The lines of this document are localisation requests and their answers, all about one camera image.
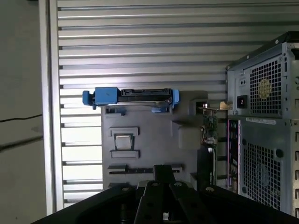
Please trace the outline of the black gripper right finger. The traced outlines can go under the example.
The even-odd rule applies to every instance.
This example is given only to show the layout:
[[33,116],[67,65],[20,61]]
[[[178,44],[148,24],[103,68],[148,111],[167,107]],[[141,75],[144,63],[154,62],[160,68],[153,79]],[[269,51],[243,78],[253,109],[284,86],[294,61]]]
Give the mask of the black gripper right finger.
[[217,186],[200,191],[177,182],[170,165],[163,165],[169,184],[189,224],[297,224],[298,218]]

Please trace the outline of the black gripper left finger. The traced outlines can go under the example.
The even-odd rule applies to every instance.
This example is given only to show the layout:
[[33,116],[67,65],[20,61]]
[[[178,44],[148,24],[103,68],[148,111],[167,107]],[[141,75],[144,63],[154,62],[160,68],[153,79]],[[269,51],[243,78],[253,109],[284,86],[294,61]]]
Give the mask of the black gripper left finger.
[[38,224],[161,224],[163,169],[153,167],[154,179],[144,187],[115,185],[37,221]]

